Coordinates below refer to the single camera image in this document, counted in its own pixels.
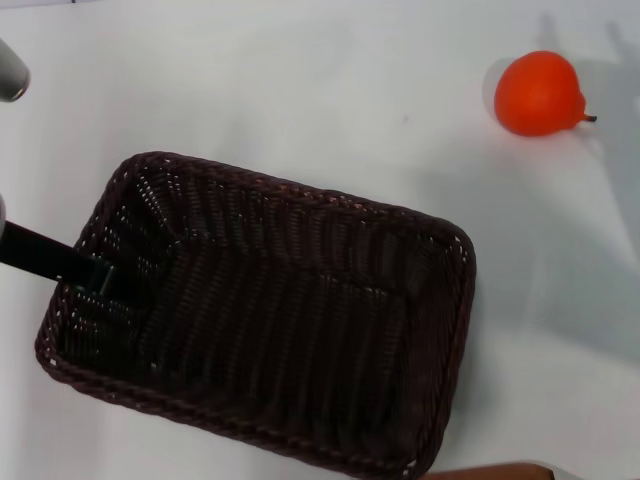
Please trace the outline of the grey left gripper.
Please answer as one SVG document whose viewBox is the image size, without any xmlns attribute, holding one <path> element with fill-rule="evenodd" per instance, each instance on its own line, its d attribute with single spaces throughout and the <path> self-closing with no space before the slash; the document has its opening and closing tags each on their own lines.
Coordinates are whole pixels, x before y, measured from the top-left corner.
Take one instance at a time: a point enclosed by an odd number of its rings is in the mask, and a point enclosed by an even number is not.
<svg viewBox="0 0 640 480">
<path fill-rule="evenodd" d="M 0 196 L 1 262 L 28 273 L 104 295 L 115 278 L 107 262 L 87 257 L 51 238 L 6 222 L 6 206 Z"/>
</svg>

